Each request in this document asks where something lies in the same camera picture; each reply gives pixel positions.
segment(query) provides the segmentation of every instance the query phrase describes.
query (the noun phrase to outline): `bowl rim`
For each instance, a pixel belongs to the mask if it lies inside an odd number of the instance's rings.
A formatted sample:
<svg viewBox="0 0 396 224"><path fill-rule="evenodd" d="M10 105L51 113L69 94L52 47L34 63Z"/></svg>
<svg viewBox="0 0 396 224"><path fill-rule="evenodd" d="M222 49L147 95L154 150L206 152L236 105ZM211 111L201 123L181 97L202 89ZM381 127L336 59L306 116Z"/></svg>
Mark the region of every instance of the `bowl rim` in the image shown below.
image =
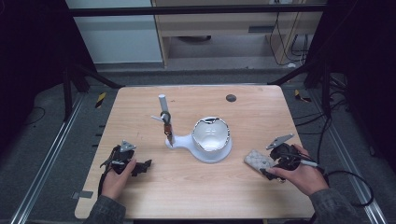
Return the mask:
<svg viewBox="0 0 396 224"><path fill-rule="evenodd" d="M204 123L207 123L207 124L213 124L213 123L215 123L215 122L218 121L218 120L221 121L223 124L225 124L225 127L227 128L227 138L226 138L226 140L225 140L225 142L224 142L224 144L223 144L222 146L217 147L217 148L214 148L214 149L208 151L208 150L206 150L206 149L204 149L204 148L202 147L202 145L199 143L198 139L196 139L194 133L195 133L196 127L197 127L198 124L200 124L201 122L204 122ZM218 117L205 117L205 118L199 119L199 120L195 123L194 128L193 128L192 133L191 133L191 136L192 136L193 142L194 142L200 149L202 149L203 151L205 151L205 152L219 151L219 150L225 148L225 147L227 146L228 142L230 141L230 128L228 127L227 122L225 122L223 119L220 119L220 118L218 118Z"/></svg>

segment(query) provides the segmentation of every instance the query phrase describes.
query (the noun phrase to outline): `white cabinet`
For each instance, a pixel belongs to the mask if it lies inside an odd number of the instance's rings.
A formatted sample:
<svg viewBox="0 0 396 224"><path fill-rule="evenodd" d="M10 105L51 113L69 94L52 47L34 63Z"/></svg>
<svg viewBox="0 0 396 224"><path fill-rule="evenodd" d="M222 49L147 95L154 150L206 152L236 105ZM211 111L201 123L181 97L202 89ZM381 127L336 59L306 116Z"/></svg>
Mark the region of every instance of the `white cabinet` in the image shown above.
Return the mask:
<svg viewBox="0 0 396 224"><path fill-rule="evenodd" d="M69 8L151 7L149 0L66 0L66 3ZM75 21L96 67L163 63L152 15L75 17Z"/></svg>

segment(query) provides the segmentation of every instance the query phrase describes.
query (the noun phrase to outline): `gray carpet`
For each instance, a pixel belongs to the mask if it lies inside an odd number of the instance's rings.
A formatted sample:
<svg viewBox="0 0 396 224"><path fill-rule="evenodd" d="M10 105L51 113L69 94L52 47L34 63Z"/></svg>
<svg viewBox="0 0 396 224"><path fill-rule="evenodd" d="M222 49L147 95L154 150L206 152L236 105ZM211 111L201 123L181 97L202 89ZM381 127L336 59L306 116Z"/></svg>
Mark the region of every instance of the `gray carpet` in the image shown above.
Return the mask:
<svg viewBox="0 0 396 224"><path fill-rule="evenodd" d="M263 84L277 80L292 69L276 64L262 36L236 39L213 36L205 43L183 41L172 41L169 64L165 69L144 67L132 73L106 72L102 75L124 85ZM88 93L83 94L80 112L38 195L28 217L29 223L81 223L74 216L77 200L72 199L72 194L82 190L103 125L106 124L117 94L117 90L92 78L87 79L92 87ZM299 89L304 97L312 97L311 91L304 90L303 80L304 75L299 75L282 86L294 118L319 112L316 104L295 99L294 89ZM106 98L101 108L94 108L98 95L104 91ZM335 104L343 96L336 94L333 98L332 104ZM26 125L11 146L12 153L0 160L0 223L8 223L21 204L63 124L62 86L39 93L35 98L35 106L31 117L26 120ZM346 108L347 105L342 105L332 111L332 125L342 136L343 143L362 176L373 187L375 200L388 223L396 223L396 214L393 212L396 211L396 197L393 193L396 189L396 176L383 158L370 156L365 137ZM295 123L300 124L313 117L296 119ZM312 133L319 133L323 125L324 120L318 119L297 127L304 147L314 158L318 153L319 134ZM324 134L321 143L320 163L327 171L344 168L329 132ZM358 202L348 177L333 176L331 186L339 189L350 201ZM357 211L365 222L370 222L363 208L357 208ZM269 223L284 221L269 220Z"/></svg>
<svg viewBox="0 0 396 224"><path fill-rule="evenodd" d="M193 74L180 71L178 73L167 74L146 73L119 74L112 79L118 83L127 85L180 85L180 84L227 84L227 83L265 83L286 74L287 71L270 71L272 75L264 75L261 70L233 70L233 71L211 71ZM93 155L97 144L100 141L100 133L103 131L101 125L106 124L106 119L111 110L111 106L117 94L117 90L112 90L101 83L90 80L92 87L88 93L84 94L84 101L81 112L70 131L64 146L56 160L49 177L33 207L28 218L30 222L80 222L74 216L77 200L71 195L75 191L82 190L85 178L88 174ZM94 108L98 95L105 91L106 98L101 108ZM318 113L318 108L314 103L296 100L293 88L283 88L286 100L294 118ZM301 93L311 97L305 90ZM335 95L334 102L343 98L342 95ZM64 117L63 89L56 86L47 91L43 91L36 97L36 108L32 112L26 125L21 131L20 137L15 141L12 154L6 159L2 159L0 171L0 220L8 223L18 205L30 187L41 162L44 160L50 145L59 131ZM396 176L389 169L388 164L382 158L373 158L367 149L367 143L360 129L356 125L350 113L346 111L346 106L337 107L332 112L332 125L337 127L349 153L353 155L353 160L361 170L363 177L371 184L375 191L375 199L389 223L396 223L396 200L393 190L396 187ZM306 119L296 119L295 123L302 123ZM319 133L324 122L319 119L308 125L299 126L298 132L304 147L309 149L315 158L318 148ZM327 170L343 169L342 164L334 151L332 139L325 134L320 147L320 162ZM358 202L355 190L350 185L350 181L344 176L334 176L331 178L332 187L339 189L352 202ZM357 211L366 222L370 222L363 208ZM270 220L269 223L281 223L284 220Z"/></svg>

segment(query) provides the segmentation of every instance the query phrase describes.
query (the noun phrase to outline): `round black object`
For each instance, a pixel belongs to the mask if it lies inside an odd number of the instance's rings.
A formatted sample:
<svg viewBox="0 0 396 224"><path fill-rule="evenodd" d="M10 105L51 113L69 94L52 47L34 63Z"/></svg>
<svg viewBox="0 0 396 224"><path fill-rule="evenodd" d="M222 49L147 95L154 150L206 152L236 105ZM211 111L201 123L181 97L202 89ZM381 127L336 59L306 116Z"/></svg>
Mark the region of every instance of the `round black object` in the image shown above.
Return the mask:
<svg viewBox="0 0 396 224"><path fill-rule="evenodd" d="M228 95L225 97L225 99L226 99L228 102L235 102L235 101L236 101L236 96L235 96L235 95L232 95L232 94L228 94Z"/></svg>

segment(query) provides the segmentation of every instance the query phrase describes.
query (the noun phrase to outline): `white object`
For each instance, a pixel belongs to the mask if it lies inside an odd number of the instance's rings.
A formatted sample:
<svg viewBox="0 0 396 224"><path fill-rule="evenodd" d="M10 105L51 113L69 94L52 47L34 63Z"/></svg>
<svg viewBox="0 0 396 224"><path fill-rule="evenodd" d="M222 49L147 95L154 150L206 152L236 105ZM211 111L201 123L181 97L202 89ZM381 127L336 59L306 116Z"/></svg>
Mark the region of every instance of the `white object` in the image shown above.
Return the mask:
<svg viewBox="0 0 396 224"><path fill-rule="evenodd" d="M160 94L158 98L160 99L161 110L169 112L168 103L166 103L166 96L164 94Z"/></svg>
<svg viewBox="0 0 396 224"><path fill-rule="evenodd" d="M253 169L261 173L260 169L266 169L275 166L273 159L262 155L256 149L250 151L250 153L245 157L245 163L251 166Z"/></svg>
<svg viewBox="0 0 396 224"><path fill-rule="evenodd" d="M233 147L233 140L230 137L227 146L225 146L222 150L218 150L217 153L206 153L196 147L192 141L191 134L184 136L174 135L174 137L175 143L173 146L171 146L169 141L165 139L165 144L170 149L186 148L192 154L192 156L195 157L195 159L204 163L217 163L223 161L230 154L231 148Z"/></svg>
<svg viewBox="0 0 396 224"><path fill-rule="evenodd" d="M192 140L205 153L217 153L227 146L230 130L227 123L219 118L200 119L192 131Z"/></svg>

